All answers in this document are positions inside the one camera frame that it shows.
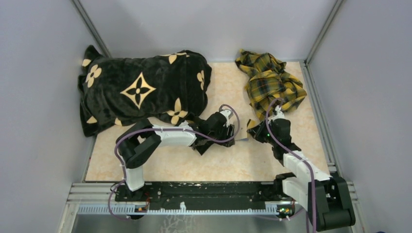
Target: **beige marble floor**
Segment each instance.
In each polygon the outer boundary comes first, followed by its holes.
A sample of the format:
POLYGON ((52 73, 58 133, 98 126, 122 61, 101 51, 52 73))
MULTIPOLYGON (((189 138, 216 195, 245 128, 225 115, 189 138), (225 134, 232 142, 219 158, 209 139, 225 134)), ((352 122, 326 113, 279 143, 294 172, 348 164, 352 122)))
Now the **beige marble floor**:
MULTIPOLYGON (((209 102, 201 118, 206 119, 226 103, 238 112, 242 128, 246 127, 248 119, 257 120, 243 89, 248 76, 235 63, 211 63, 210 66, 213 71, 207 90, 209 102)), ((286 71, 304 82, 298 62, 288 62, 286 71)), ((286 117, 292 122, 292 141, 319 169, 328 172, 309 98, 306 97, 299 108, 286 117)), ((154 118, 150 121, 168 125, 154 118)), ((86 181, 118 181, 122 178, 113 149, 118 136, 128 128, 113 126, 97 136, 86 181)), ((203 156, 189 147, 158 148, 143 165, 143 170, 146 181, 272 181, 277 174, 288 172, 273 157, 270 145, 255 140, 237 141, 230 148, 213 145, 203 156)))

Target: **yellow plaid cloth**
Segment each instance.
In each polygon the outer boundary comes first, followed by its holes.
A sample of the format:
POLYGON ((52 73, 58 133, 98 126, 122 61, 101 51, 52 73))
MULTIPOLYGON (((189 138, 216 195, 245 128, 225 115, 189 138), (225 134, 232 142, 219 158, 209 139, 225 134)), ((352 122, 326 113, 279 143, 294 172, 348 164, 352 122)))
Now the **yellow plaid cloth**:
POLYGON ((265 119, 266 110, 275 98, 282 98, 282 111, 289 112, 295 110, 307 95, 302 82, 284 71, 286 62, 277 60, 270 53, 240 50, 236 65, 250 77, 245 89, 260 120, 265 119))

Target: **metal frame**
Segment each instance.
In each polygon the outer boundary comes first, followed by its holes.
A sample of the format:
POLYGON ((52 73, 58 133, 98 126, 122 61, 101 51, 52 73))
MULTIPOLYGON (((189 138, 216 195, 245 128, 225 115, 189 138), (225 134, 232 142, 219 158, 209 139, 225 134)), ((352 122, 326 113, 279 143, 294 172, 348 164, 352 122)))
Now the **metal frame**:
MULTIPOLYGON (((87 12, 85 11, 84 7, 80 3, 80 0, 71 0, 75 9, 79 13, 79 16, 85 23, 86 27, 89 29, 90 33, 92 34, 93 38, 95 39, 99 49, 101 52, 107 56, 111 57, 110 51, 107 48, 106 44, 104 43, 103 39, 100 37, 97 29, 95 28, 92 20, 88 16, 87 12)), ((322 141, 322 146, 325 151, 325 156, 328 164, 329 171, 337 172, 340 176, 343 176, 342 170, 340 168, 340 163, 338 157, 336 156, 336 150, 334 147, 334 143, 332 137, 330 136, 329 127, 327 124, 326 117, 322 111, 322 104, 318 95, 318 91, 316 89, 316 84, 314 82, 313 75, 310 71, 310 63, 313 60, 314 55, 316 54, 317 50, 319 49, 321 43, 326 36, 327 31, 329 30, 333 19, 335 18, 336 14, 338 13, 339 9, 343 5, 345 0, 336 0, 335 5, 332 8, 325 24, 323 25, 318 37, 316 38, 315 43, 313 44, 308 57, 305 60, 298 60, 302 73, 304 76, 305 83, 307 85, 307 90, 309 92, 309 99, 311 105, 313 107, 313 112, 316 119, 316 124, 318 130, 320 132, 320 137, 322 141)), ((96 141, 96 137, 93 138, 92 147, 90 149, 91 156, 93 152, 94 143, 96 141)), ((83 182, 84 178, 86 177, 88 162, 83 174, 83 182)), ((77 214, 108 214, 107 212, 107 201, 109 197, 109 189, 113 183, 74 183, 70 190, 68 200, 66 202, 65 210, 62 216, 62 220, 59 227, 59 233, 70 233, 72 231, 73 225, 75 223, 75 218, 77 214)), ((363 218, 363 214, 361 211, 361 206, 356 194, 355 187, 352 182, 348 182, 349 192, 351 195, 352 203, 354 206, 355 215, 357 218, 356 224, 351 228, 352 232, 354 233, 366 233, 368 232, 368 228, 365 225, 365 221, 363 218)), ((116 202, 114 200, 114 196, 112 197, 112 206, 114 207, 115 213, 119 214, 121 210, 123 213, 127 213, 127 208, 132 208, 134 205, 136 206, 145 206, 144 202, 116 202)), ((267 206, 276 205, 277 203, 268 203, 267 206)), ((184 214, 185 210, 178 210, 178 212, 158 212, 153 214, 184 214)))
POLYGON ((86 175, 87 175, 87 171, 89 169, 91 155, 93 154, 94 146, 96 144, 96 139, 97 139, 97 136, 92 137, 90 147, 87 150, 88 160, 87 160, 87 162, 86 162, 86 164, 83 168, 82 179, 81 179, 82 182, 86 180, 86 175))

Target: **crumpled cloth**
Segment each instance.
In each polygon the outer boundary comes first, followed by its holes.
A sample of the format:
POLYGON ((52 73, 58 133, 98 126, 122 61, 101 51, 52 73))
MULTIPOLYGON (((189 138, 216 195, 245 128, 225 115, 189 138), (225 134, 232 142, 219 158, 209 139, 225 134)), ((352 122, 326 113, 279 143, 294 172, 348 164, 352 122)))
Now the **crumpled cloth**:
POLYGON ((85 136, 148 117, 179 125, 207 106, 212 68, 199 53, 182 50, 149 58, 109 58, 92 45, 78 77, 85 136))
POLYGON ((282 111, 290 112, 297 109, 307 95, 303 83, 285 72, 286 62, 270 53, 240 50, 236 65, 250 77, 244 88, 259 120, 265 119, 269 104, 275 98, 282 98, 282 111))

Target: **black bracket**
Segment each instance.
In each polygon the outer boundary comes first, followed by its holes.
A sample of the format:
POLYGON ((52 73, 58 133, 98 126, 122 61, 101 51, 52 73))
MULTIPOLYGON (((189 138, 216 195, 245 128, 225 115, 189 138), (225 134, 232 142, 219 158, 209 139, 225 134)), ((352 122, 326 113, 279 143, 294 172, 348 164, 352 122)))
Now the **black bracket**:
MULTIPOLYGON (((152 127, 153 125, 148 119, 143 119, 118 137, 116 143, 131 132, 152 127)), ((119 153, 126 163, 126 168, 133 169, 142 166, 159 146, 160 142, 160 136, 152 131, 133 135, 120 143, 119 153), (138 140, 139 136, 145 138, 142 143, 138 140)))
MULTIPOLYGON (((311 183, 309 182, 308 185, 308 199, 311 200, 311 183)), ((349 188, 342 177, 333 177, 324 182, 315 180, 315 190, 316 231, 321 232, 355 225, 356 219, 349 188)), ((312 216, 311 201, 308 202, 308 214, 312 216)))
MULTIPOLYGON (((298 150, 300 148, 292 142, 291 137, 291 122, 286 119, 276 119, 269 122, 269 128, 275 138, 285 147, 290 150, 298 150)), ((283 154, 288 153, 280 147, 271 137, 266 128, 266 122, 262 121, 257 126, 248 129, 247 131, 256 141, 261 143, 269 143, 272 145, 274 157, 283 165, 283 154)))
MULTIPOLYGON (((178 210, 184 202, 187 210, 264 210, 266 201, 280 201, 272 184, 262 182, 146 182, 134 192, 126 185, 116 190, 116 201, 146 201, 151 210, 178 210)), ((278 205, 279 217, 295 214, 292 202, 278 205)))
MULTIPOLYGON (((207 120, 202 120, 198 117, 194 118, 194 124, 190 124, 191 127, 194 129, 198 129, 199 132, 217 139, 217 140, 225 140, 233 136, 235 131, 234 125, 226 126, 227 120, 226 118, 220 114, 219 112, 215 112, 209 116, 207 120)), ((194 150, 197 150, 200 155, 203 155, 207 149, 213 144, 218 144, 224 147, 231 147, 235 144, 235 139, 232 139, 225 143, 216 143, 210 141, 202 136, 196 135, 197 139, 193 143, 192 147, 194 150)))

